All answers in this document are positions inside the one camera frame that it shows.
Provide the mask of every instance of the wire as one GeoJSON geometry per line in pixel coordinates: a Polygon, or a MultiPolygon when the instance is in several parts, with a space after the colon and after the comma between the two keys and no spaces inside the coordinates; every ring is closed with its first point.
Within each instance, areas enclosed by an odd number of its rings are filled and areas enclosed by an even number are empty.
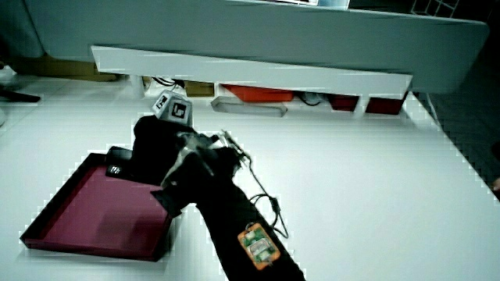
{"type": "Polygon", "coordinates": [[[426,99],[427,99],[427,104],[430,107],[430,114],[432,115],[432,117],[436,121],[437,125],[444,130],[445,128],[443,128],[443,126],[441,125],[441,122],[439,122],[438,114],[436,113],[436,109],[434,108],[434,105],[432,104],[432,101],[430,100],[429,94],[425,93],[425,95],[426,95],[426,99]]]}
{"type": "Polygon", "coordinates": [[[175,83],[164,80],[163,78],[153,77],[153,80],[156,81],[156,83],[163,85],[165,87],[172,87],[176,85],[175,83]]]}
{"type": "Polygon", "coordinates": [[[271,203],[271,208],[273,209],[273,212],[275,214],[274,221],[273,221],[273,223],[271,223],[271,227],[273,228],[274,231],[276,231],[279,234],[281,234],[281,236],[283,236],[285,239],[288,239],[288,237],[289,237],[288,236],[288,230],[287,230],[287,227],[284,224],[283,217],[281,216],[281,208],[280,208],[280,204],[278,203],[277,198],[272,197],[271,195],[269,195],[267,193],[266,189],[264,188],[264,186],[260,183],[259,179],[257,179],[257,176],[253,172],[252,162],[250,162],[250,164],[248,165],[248,167],[250,168],[250,173],[252,173],[253,178],[255,179],[255,181],[257,182],[257,184],[260,186],[260,188],[263,191],[262,194],[257,194],[257,195],[252,196],[252,198],[250,198],[250,202],[252,202],[252,200],[256,198],[255,202],[253,202],[253,204],[255,205],[255,204],[257,204],[257,201],[260,198],[268,197],[269,201],[271,203]],[[278,219],[280,219],[281,225],[283,226],[283,229],[284,229],[284,233],[276,227],[276,223],[277,223],[278,219]]]}
{"type": "Polygon", "coordinates": [[[300,100],[301,100],[303,103],[307,104],[308,106],[317,106],[318,104],[320,104],[320,103],[321,103],[321,101],[318,101],[318,102],[317,102],[317,103],[315,103],[315,104],[310,104],[310,103],[308,103],[308,102],[304,99],[304,97],[302,96],[302,94],[299,94],[299,95],[298,95],[298,98],[300,98],[300,100]]]}

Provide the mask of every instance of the white table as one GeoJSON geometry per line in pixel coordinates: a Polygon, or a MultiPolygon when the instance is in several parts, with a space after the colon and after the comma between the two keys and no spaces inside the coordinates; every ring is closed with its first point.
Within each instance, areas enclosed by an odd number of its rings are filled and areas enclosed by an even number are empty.
{"type": "MultiPolygon", "coordinates": [[[[132,127],[153,102],[134,98],[127,81],[53,81],[30,82],[26,92],[43,102],[23,117],[9,111],[15,122],[0,134],[2,279],[224,280],[194,206],[176,219],[173,249],[156,263],[20,243],[38,206],[89,151],[131,147],[132,127]]],[[[425,115],[414,101],[405,105],[409,115],[425,115]]],[[[500,279],[498,202],[432,125],[404,115],[351,119],[327,107],[294,105],[276,119],[216,113],[205,99],[194,104],[196,130],[229,130],[255,159],[262,183],[279,197],[291,232],[283,242],[307,280],[500,279]]],[[[259,192],[248,171],[235,182],[248,196],[259,192]]],[[[273,218],[270,206],[259,207],[273,218]]]]}

